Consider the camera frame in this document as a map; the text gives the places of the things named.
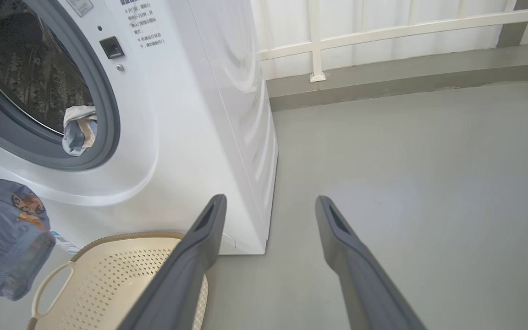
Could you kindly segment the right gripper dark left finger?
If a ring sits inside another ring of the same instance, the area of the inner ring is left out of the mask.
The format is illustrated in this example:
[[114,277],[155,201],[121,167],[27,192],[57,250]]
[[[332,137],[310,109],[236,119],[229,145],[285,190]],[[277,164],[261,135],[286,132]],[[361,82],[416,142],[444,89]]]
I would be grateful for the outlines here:
[[205,273],[216,263],[227,199],[213,196],[176,245],[119,330],[190,330]]

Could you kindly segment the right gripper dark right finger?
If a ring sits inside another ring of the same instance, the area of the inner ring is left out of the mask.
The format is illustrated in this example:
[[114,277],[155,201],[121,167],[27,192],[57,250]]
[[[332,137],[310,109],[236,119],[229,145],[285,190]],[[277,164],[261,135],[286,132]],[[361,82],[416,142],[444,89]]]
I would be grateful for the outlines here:
[[411,305],[329,197],[317,197],[315,215],[325,261],[339,276],[350,328],[424,330]]

